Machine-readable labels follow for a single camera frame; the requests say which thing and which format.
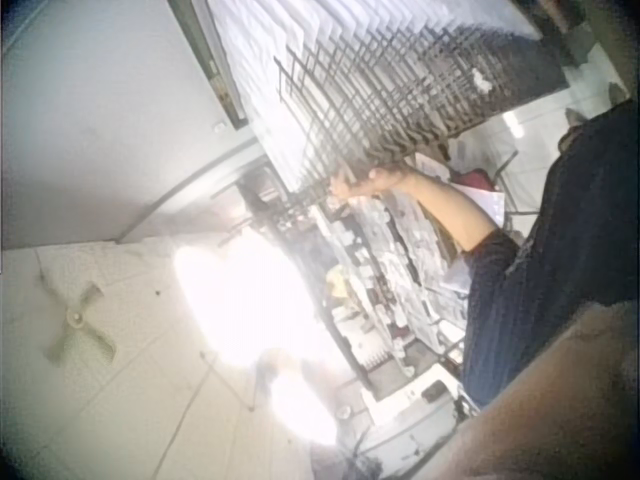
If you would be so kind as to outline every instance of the dark blue shirt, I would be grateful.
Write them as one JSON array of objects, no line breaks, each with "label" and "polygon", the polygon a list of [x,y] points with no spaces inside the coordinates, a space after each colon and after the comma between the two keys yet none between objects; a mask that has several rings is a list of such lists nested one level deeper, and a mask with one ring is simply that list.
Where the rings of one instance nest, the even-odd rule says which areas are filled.
[{"label": "dark blue shirt", "polygon": [[554,163],[522,248],[497,230],[468,259],[462,382],[482,408],[581,305],[638,298],[637,105],[591,120]]}]

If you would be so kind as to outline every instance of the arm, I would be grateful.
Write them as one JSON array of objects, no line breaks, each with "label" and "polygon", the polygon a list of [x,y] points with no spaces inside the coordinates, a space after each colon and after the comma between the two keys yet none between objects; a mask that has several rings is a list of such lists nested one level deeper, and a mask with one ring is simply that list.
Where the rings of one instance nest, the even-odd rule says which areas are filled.
[{"label": "arm", "polygon": [[375,168],[369,178],[348,185],[344,175],[331,181],[338,198],[366,196],[395,189],[417,200],[465,250],[476,247],[498,226],[476,203],[455,188],[406,166]]}]

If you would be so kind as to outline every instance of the person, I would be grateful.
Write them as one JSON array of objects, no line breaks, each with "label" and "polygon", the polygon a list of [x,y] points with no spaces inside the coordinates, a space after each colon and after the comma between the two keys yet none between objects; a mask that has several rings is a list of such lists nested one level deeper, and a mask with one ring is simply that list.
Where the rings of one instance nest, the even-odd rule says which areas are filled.
[{"label": "person", "polygon": [[462,383],[482,410],[411,478],[638,478],[637,105],[566,142],[520,248],[466,196],[404,165],[332,179],[342,199],[390,189],[429,210],[472,267]]},{"label": "person", "polygon": [[624,102],[581,127],[552,165],[540,214],[516,243],[472,200],[403,163],[375,168],[340,199],[404,192],[466,252],[471,267],[462,384],[489,405],[585,304],[638,297],[637,105]]}]

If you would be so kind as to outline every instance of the sleeve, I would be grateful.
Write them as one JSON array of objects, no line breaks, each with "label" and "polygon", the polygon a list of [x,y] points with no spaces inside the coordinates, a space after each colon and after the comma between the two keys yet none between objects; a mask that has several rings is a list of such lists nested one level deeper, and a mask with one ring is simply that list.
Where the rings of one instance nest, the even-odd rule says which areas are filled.
[{"label": "sleeve", "polygon": [[506,272],[514,263],[519,247],[504,231],[495,230],[466,254],[471,271],[468,318],[486,317],[496,292],[502,288]]}]

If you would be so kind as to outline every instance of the floor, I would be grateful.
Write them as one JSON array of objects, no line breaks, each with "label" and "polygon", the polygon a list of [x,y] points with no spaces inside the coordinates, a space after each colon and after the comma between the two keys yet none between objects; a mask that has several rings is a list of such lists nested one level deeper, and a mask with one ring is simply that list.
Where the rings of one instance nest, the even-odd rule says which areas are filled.
[{"label": "floor", "polygon": [[[519,210],[537,210],[547,172],[558,157],[558,140],[568,129],[565,109],[571,107],[587,118],[597,116],[611,108],[609,82],[622,86],[598,44],[589,52],[587,63],[567,68],[565,74],[570,88],[513,110],[512,115],[507,115],[511,117],[511,127],[505,115],[499,115],[453,140],[451,167],[461,172],[484,168],[492,174],[517,151],[517,157],[504,173],[505,181]],[[535,218],[515,217],[513,227],[526,236]]]}]

